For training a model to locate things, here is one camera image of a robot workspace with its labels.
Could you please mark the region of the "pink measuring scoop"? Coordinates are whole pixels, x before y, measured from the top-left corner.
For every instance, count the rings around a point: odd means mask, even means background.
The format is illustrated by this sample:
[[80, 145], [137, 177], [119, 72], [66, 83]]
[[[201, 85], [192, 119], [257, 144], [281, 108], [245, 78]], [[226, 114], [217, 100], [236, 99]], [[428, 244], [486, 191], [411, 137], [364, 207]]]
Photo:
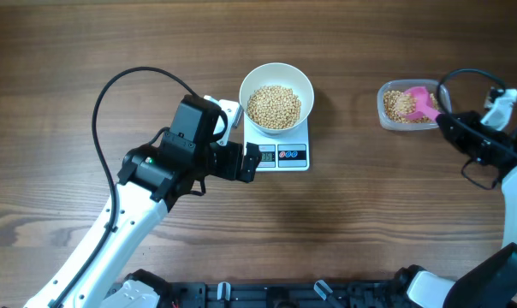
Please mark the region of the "pink measuring scoop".
[[396, 111], [409, 121], [428, 118], [435, 121], [440, 112], [434, 108], [431, 95], [424, 86], [407, 89], [396, 100]]

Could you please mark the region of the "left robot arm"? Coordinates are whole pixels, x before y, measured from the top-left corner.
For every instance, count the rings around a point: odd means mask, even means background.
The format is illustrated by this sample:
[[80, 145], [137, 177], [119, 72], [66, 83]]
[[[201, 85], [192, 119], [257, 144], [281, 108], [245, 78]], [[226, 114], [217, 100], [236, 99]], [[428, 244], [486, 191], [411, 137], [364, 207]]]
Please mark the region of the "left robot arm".
[[77, 271], [99, 243], [99, 237], [108, 228], [111, 214], [116, 214], [115, 231], [109, 235], [97, 257], [91, 262], [75, 286], [62, 300], [61, 307], [159, 307], [166, 299], [161, 292], [167, 288], [155, 282], [156, 276], [146, 272], [135, 274], [112, 290], [113, 282], [122, 271], [140, 242], [168, 214], [167, 204], [151, 199], [152, 191], [129, 181], [116, 184], [116, 209], [111, 202], [103, 208], [97, 221], [82, 241], [37, 294], [30, 298], [26, 308], [51, 307]]

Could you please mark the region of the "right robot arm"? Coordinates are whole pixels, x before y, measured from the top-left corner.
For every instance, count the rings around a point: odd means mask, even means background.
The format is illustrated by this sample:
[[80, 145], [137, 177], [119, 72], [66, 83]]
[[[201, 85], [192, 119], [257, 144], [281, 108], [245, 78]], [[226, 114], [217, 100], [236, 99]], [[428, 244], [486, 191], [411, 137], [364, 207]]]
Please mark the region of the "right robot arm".
[[505, 218], [502, 249], [457, 281], [420, 267], [403, 269], [395, 293], [413, 307], [514, 307], [517, 294], [517, 128], [504, 133], [493, 122], [471, 111], [440, 114], [443, 137], [471, 162], [498, 169]]

